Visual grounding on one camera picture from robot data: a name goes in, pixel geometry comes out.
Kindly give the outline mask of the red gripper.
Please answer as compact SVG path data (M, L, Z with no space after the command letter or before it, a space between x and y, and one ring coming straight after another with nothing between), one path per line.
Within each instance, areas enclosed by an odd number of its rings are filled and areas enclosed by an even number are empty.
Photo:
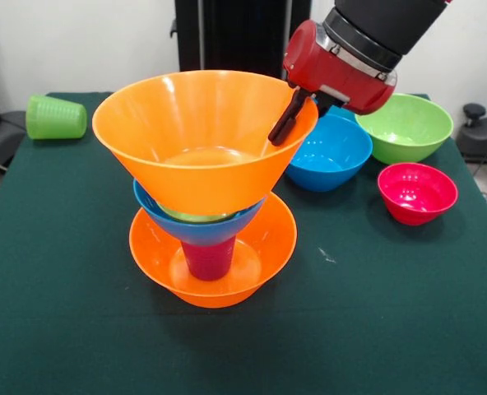
M355 114L371 114L393 94L397 73L381 72L356 58L331 39L324 27L304 21L292 35L283 60L288 85L295 89L291 100L268 135L280 146L296 125L296 117L308 97L326 115L332 105Z

